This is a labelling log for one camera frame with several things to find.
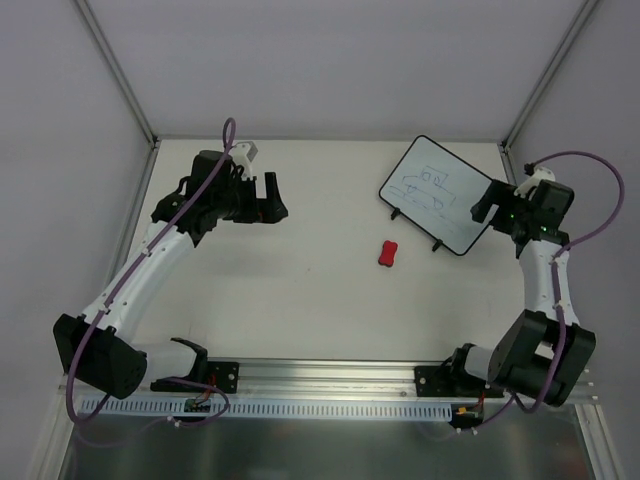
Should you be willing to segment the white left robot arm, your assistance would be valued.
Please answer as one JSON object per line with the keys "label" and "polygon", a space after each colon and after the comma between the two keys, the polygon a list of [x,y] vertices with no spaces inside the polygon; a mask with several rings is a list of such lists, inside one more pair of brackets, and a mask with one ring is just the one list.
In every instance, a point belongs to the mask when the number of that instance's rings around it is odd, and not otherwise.
{"label": "white left robot arm", "polygon": [[265,173],[266,195],[259,197],[249,164],[237,151],[196,155],[190,174],[157,203],[139,247],[106,289],[79,316],[63,314],[54,324],[68,376],[116,399],[167,377],[187,391],[205,385],[205,348],[183,339],[136,347],[133,338],[177,263],[219,222],[276,224],[287,217],[276,174]]}

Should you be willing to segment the red bone-shaped eraser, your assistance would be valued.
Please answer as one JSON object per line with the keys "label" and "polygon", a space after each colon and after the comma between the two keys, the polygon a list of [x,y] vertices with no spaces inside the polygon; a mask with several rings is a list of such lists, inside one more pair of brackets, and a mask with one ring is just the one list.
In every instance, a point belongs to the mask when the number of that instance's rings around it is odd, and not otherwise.
{"label": "red bone-shaped eraser", "polygon": [[393,267],[397,251],[397,242],[385,240],[382,244],[381,253],[378,257],[378,264],[387,268]]}

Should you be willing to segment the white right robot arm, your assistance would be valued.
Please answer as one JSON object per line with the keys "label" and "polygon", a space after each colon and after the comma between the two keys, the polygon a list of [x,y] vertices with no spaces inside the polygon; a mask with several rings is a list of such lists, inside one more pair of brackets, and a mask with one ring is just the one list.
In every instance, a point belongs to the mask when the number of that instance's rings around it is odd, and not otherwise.
{"label": "white right robot arm", "polygon": [[573,200],[572,189],[552,180],[532,181],[523,193],[494,180],[472,207],[474,221],[488,221],[513,241],[524,308],[494,348],[467,343],[454,351],[442,377],[456,395],[487,383],[536,405],[559,407],[569,397],[596,346],[569,293],[570,239],[560,225]]}

